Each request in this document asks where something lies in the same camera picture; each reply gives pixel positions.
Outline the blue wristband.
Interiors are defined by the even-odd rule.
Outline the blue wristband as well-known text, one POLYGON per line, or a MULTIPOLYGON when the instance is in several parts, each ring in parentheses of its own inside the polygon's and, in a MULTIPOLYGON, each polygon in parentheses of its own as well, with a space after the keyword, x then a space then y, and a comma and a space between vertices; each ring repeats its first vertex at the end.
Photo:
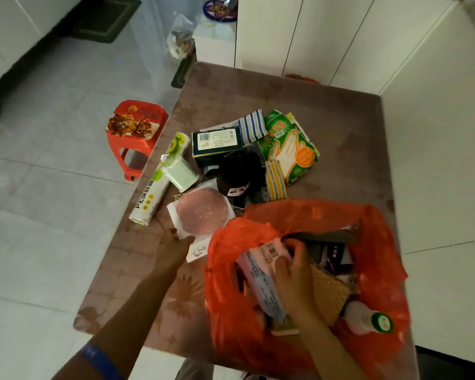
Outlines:
POLYGON ((104 380, 124 380, 116 365, 95 345, 85 345, 79 353, 104 380))

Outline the yellow striped packet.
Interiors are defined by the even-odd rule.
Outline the yellow striped packet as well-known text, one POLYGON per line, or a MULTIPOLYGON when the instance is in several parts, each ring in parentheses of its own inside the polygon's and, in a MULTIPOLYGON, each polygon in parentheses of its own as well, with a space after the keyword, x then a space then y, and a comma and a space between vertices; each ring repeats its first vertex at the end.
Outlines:
POLYGON ((268 202, 284 200, 288 198, 285 179, 280 167, 280 163, 273 159, 266 161, 266 186, 268 202))

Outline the tan woven pad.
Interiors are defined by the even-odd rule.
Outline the tan woven pad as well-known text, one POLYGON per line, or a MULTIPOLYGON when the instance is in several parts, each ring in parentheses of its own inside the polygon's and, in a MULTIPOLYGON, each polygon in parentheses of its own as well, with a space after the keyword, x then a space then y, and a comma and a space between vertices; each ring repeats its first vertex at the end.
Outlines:
POLYGON ((310 264, 310 268, 317 309, 331 327, 339 318, 350 291, 342 281, 318 269, 314 264, 310 264))

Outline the pink white barcode packet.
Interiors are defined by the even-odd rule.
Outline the pink white barcode packet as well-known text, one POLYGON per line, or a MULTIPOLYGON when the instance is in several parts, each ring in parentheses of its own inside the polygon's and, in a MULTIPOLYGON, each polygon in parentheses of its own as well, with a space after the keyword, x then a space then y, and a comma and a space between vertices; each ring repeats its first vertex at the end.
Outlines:
POLYGON ((258 247, 248 249, 238 256, 236 262, 262 310, 272 319, 283 322, 286 312, 274 283, 275 262, 279 257, 284 257, 288 262, 292 260, 285 244, 277 237, 258 247))

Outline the small dark floor mat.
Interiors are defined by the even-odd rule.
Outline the small dark floor mat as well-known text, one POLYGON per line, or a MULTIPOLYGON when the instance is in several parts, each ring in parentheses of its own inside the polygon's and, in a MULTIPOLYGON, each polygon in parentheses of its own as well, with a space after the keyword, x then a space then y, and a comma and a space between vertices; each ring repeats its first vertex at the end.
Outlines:
POLYGON ((189 73, 193 65, 197 62, 196 50, 187 55, 181 63, 171 81, 171 86, 176 89, 183 89, 186 79, 189 76, 189 73))

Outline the person's left hand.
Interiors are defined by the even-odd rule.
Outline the person's left hand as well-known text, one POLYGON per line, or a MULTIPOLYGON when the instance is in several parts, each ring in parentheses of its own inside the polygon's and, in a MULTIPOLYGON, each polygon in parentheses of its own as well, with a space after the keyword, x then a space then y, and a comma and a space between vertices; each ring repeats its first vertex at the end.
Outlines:
POLYGON ((164 234, 155 253, 153 270, 160 274, 177 273, 194 241, 194 236, 179 239, 175 234, 164 234))

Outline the white green cling film roll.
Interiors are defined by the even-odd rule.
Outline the white green cling film roll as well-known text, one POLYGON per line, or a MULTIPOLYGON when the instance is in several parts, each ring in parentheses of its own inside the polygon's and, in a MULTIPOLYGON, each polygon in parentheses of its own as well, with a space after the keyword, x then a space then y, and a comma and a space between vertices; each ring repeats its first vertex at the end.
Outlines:
POLYGON ((188 135, 179 132, 176 133, 169 149, 162 154, 160 162, 150 181, 145 186, 143 193, 140 195, 139 200, 129 215, 129 219, 132 222, 144 226, 149 225, 163 199, 163 196, 171 184, 169 178, 166 177, 162 171, 162 167, 166 161, 170 161, 177 156, 184 156, 184 153, 190 144, 191 140, 188 135))

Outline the white low stand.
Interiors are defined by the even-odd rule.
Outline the white low stand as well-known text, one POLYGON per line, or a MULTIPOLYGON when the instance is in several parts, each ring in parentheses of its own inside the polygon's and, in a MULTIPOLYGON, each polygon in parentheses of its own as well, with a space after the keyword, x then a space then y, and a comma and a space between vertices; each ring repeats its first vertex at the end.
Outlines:
POLYGON ((219 23, 201 16, 193 33, 197 62, 235 67, 237 22, 219 23))

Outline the plate of food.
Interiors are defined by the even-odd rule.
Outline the plate of food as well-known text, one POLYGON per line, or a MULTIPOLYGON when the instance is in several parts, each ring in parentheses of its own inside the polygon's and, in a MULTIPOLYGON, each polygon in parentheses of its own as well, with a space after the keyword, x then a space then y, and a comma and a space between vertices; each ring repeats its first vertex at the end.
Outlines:
POLYGON ((107 131, 115 136, 132 136, 150 140, 158 132, 160 125, 148 119, 138 120, 129 114, 115 113, 107 122, 107 131))

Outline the black bag roll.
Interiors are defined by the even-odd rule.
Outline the black bag roll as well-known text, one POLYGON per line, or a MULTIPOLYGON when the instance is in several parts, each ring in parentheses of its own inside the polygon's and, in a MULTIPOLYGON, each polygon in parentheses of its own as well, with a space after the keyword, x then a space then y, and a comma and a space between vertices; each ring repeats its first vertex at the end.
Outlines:
POLYGON ((249 148, 224 156, 218 166, 217 188, 233 207, 244 210, 266 185, 266 166, 262 156, 249 148))

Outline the small white card packet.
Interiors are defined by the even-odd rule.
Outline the small white card packet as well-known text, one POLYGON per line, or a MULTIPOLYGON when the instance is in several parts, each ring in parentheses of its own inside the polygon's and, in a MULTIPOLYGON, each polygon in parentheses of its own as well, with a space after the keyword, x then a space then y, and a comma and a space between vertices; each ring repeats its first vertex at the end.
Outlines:
POLYGON ((189 247, 186 262, 191 263, 197 259, 206 256, 208 254, 211 237, 212 235, 197 236, 194 242, 189 247))

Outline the black box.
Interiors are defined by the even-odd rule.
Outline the black box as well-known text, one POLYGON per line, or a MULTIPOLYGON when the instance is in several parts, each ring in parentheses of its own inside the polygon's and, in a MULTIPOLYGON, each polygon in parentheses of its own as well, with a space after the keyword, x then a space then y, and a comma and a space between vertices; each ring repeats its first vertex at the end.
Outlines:
POLYGON ((354 260, 344 243, 306 241, 310 262, 319 270, 332 276, 350 274, 354 270, 354 260))

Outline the person's right hand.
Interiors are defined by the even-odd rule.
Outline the person's right hand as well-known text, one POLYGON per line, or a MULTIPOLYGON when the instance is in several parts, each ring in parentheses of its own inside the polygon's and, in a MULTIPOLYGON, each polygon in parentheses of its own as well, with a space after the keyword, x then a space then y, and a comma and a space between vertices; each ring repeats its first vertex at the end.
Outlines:
POLYGON ((289 284, 277 285, 274 276, 280 301, 291 319, 309 313, 320 316, 314 296, 313 276, 307 248, 303 242, 296 239, 285 239, 284 243, 287 249, 293 252, 293 258, 289 284))

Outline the brown floral tablecloth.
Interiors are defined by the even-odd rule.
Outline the brown floral tablecloth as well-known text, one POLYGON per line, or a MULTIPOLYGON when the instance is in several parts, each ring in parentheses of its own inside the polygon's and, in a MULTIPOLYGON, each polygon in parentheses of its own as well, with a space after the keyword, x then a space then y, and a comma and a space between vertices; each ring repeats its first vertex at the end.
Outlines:
MULTIPOLYGON (((177 132, 233 121, 256 109, 293 113, 321 153, 321 160, 289 187, 290 198, 326 199, 370 204, 381 212, 397 236, 393 190, 387 155, 381 99, 366 94, 263 73, 196 63, 165 128, 159 135, 143 175, 114 233, 100 267, 74 320, 74 329, 95 334, 131 296, 153 266, 154 249, 172 228, 166 205, 171 186, 149 226, 128 219, 156 169, 160 155, 177 132)), ((209 316, 204 306, 204 266, 207 259, 185 263, 169 289, 145 347, 181 357, 196 357, 240 371, 248 363, 215 353, 209 316)), ((379 380, 418 380, 415 347, 409 328, 406 300, 404 344, 376 364, 379 380)))

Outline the clear plastic bag with contents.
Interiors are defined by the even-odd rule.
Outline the clear plastic bag with contents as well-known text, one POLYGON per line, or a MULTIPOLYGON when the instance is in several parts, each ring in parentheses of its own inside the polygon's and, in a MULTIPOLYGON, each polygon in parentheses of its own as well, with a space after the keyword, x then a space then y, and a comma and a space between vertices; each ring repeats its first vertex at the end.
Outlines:
POLYGON ((175 59, 184 60, 195 51, 193 33, 196 26, 183 14, 176 15, 170 32, 166 38, 169 51, 175 59))

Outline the person's left forearm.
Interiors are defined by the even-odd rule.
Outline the person's left forearm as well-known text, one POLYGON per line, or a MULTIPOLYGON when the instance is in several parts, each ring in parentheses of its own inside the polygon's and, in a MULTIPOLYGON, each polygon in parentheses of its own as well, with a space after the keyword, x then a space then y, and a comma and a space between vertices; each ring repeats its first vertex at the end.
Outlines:
MULTIPOLYGON (((176 276, 177 273, 160 274, 152 270, 118 312, 85 344, 101 348, 116 365, 124 380, 128 380, 176 276)), ((104 380, 79 351, 51 380, 104 380)))

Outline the dark green door mat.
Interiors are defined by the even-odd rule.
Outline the dark green door mat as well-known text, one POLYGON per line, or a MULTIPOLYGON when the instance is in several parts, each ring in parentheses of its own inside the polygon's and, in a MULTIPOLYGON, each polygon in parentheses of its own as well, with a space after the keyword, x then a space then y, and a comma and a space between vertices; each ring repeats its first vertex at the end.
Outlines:
POLYGON ((142 5, 141 0, 92 0, 74 18, 71 37, 111 44, 142 5))

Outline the white cabinet with doors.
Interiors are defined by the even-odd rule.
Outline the white cabinet with doors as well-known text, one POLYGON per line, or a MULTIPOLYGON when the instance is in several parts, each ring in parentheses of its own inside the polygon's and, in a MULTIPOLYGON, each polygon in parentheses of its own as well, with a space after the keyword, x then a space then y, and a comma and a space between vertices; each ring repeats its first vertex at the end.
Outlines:
POLYGON ((239 0, 235 67, 380 95, 456 0, 239 0))

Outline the purple patterned plate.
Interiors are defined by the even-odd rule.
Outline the purple patterned plate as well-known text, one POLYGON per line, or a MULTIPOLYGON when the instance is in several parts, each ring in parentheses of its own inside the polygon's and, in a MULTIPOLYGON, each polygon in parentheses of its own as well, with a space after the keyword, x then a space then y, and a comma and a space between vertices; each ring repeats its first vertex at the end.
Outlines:
POLYGON ((238 18, 238 0, 208 0, 203 5, 206 18, 217 23, 233 23, 238 18))

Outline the white bottle with green cap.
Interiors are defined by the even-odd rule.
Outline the white bottle with green cap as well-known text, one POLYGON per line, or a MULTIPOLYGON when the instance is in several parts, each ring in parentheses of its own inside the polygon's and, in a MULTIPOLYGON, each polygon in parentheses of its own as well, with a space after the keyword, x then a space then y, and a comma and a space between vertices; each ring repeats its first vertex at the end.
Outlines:
POLYGON ((389 334, 394 330, 393 320, 386 313, 370 309, 360 301, 349 301, 343 310, 349 330, 356 335, 368 333, 389 334))

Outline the person's right forearm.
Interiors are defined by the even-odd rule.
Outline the person's right forearm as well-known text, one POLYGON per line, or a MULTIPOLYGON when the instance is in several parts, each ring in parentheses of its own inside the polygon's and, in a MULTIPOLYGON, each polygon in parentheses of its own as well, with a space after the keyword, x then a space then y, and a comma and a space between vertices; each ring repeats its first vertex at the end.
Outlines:
POLYGON ((320 316, 305 313, 292 320, 322 380, 368 380, 320 316))

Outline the dark green box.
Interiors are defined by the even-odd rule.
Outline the dark green box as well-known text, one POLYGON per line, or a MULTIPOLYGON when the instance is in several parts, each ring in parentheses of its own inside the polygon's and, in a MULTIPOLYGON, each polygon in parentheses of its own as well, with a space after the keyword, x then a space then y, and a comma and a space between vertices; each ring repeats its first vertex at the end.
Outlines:
POLYGON ((239 127, 193 132, 192 157, 199 168, 219 165, 230 153, 244 148, 239 127))

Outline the pink round pad packet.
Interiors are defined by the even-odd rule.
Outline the pink round pad packet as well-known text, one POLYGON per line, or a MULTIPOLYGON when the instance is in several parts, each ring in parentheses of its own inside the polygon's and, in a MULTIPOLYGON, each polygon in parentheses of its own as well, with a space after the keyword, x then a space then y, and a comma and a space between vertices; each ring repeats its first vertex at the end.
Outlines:
POLYGON ((182 195, 167 210, 179 239, 211 236, 236 217, 228 198, 210 186, 182 195))

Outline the green glove packet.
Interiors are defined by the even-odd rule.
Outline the green glove packet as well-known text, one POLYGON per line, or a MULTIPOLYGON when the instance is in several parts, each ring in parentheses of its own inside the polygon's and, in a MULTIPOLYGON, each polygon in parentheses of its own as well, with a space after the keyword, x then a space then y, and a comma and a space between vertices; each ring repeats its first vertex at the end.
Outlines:
POLYGON ((286 185, 291 185, 318 161, 320 153, 292 113, 271 111, 266 135, 258 141, 266 161, 279 162, 286 185))

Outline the blue white striped cloth pack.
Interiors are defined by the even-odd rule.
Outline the blue white striped cloth pack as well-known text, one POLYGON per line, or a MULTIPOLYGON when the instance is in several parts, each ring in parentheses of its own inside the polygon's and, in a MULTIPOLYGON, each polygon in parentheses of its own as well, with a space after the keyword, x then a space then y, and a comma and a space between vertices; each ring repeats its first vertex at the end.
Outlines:
POLYGON ((228 129, 232 127, 240 128, 241 138, 244 146, 248 146, 249 144, 258 141, 267 134, 262 109, 255 110, 236 121, 231 121, 213 127, 201 129, 200 131, 208 132, 218 129, 228 129))

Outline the orange plastic bag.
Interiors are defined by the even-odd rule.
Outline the orange plastic bag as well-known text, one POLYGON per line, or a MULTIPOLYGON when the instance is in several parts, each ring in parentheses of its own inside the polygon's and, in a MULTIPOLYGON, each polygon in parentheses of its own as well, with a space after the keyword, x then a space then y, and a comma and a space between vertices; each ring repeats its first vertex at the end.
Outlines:
POLYGON ((265 332, 252 303, 231 285, 239 255, 274 238, 306 232, 326 234, 356 226, 356 242, 349 249, 355 261, 360 295, 368 307, 389 315, 388 334, 352 334, 345 322, 333 328, 357 364, 372 380, 415 380, 413 349, 403 352, 410 313, 403 290, 407 278, 391 231, 373 205, 323 199, 285 199, 251 205, 243 217, 218 230, 209 244, 204 295, 215 350, 245 368, 270 376, 288 377, 314 370, 308 352, 289 346, 265 332))

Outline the white floor cabinet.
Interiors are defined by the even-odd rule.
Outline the white floor cabinet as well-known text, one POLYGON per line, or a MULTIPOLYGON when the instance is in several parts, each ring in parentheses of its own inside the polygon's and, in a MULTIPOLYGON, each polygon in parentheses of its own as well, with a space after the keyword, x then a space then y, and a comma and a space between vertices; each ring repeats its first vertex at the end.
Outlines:
POLYGON ((0 78, 82 0, 0 0, 0 78))

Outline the clear cotton swab container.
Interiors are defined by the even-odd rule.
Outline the clear cotton swab container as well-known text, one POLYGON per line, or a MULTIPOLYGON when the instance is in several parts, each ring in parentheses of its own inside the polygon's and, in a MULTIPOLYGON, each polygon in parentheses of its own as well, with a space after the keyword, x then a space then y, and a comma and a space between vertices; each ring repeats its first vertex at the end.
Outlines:
POLYGON ((189 190, 199 180, 199 175, 190 167, 180 154, 170 156, 165 153, 161 156, 161 171, 167 179, 175 185, 180 193, 189 190))

